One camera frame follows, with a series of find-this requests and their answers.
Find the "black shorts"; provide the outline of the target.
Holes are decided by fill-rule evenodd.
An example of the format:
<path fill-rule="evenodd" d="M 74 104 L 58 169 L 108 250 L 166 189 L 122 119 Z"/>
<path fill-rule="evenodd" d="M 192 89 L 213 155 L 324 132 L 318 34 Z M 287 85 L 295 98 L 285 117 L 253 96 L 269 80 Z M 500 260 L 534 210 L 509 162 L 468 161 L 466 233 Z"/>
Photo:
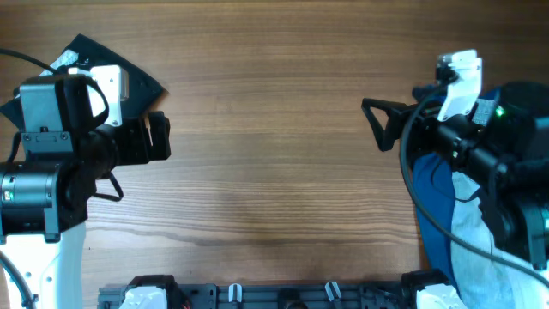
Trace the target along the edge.
<path fill-rule="evenodd" d="M 9 49 L 2 48 L 1 54 L 35 64 L 45 70 L 45 75 L 65 74 L 70 67 L 89 70 L 96 66 L 118 65 L 129 75 L 129 98 L 121 107 L 125 118 L 140 117 L 165 92 L 160 83 L 145 71 L 83 34 L 78 34 L 51 65 Z"/>

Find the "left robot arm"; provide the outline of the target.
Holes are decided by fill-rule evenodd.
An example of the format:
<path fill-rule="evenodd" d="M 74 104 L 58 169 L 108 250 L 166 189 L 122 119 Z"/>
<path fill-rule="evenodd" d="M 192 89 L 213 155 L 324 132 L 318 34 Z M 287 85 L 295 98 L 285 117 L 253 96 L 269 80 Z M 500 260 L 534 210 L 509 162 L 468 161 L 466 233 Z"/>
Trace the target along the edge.
<path fill-rule="evenodd" d="M 1 165 L 1 264 L 14 308 L 79 308 L 87 202 L 118 166 L 170 156 L 162 112 L 109 125 L 94 113 L 84 75 L 38 76 L 20 87 L 23 127 Z"/>

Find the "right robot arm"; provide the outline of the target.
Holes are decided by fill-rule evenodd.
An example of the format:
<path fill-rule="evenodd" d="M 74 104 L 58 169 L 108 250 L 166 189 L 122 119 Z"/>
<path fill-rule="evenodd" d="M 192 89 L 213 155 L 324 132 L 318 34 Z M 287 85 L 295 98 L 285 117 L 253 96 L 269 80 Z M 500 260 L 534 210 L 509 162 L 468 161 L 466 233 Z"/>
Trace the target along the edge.
<path fill-rule="evenodd" d="M 548 305 L 548 87 L 509 82 L 453 116 L 448 86 L 363 99 L 382 151 L 400 150 L 429 265 L 468 308 Z"/>

